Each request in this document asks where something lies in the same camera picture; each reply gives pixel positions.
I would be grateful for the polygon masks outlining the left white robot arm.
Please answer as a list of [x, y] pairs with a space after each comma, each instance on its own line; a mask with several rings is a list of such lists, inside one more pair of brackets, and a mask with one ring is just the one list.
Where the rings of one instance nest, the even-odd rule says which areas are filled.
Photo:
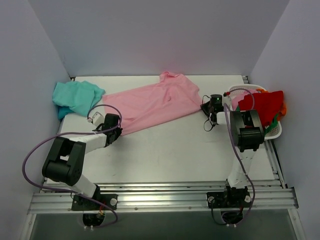
[[82, 174], [85, 155], [115, 142], [123, 130], [120, 120], [119, 115], [108, 113], [93, 134], [55, 138], [42, 167], [42, 175], [71, 187], [84, 196], [82, 202], [88, 209], [97, 209], [101, 203], [100, 188]]

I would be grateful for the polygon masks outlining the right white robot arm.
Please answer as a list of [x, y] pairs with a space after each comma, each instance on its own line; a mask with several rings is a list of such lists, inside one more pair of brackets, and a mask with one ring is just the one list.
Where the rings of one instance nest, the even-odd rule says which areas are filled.
[[212, 94], [209, 101], [203, 102], [200, 109], [211, 127], [226, 125], [231, 146], [235, 154], [232, 169], [227, 177], [231, 188], [244, 189], [251, 184], [249, 171], [255, 153], [265, 140], [264, 130], [258, 112], [254, 109], [255, 99], [248, 110], [231, 110], [223, 103], [223, 96]]

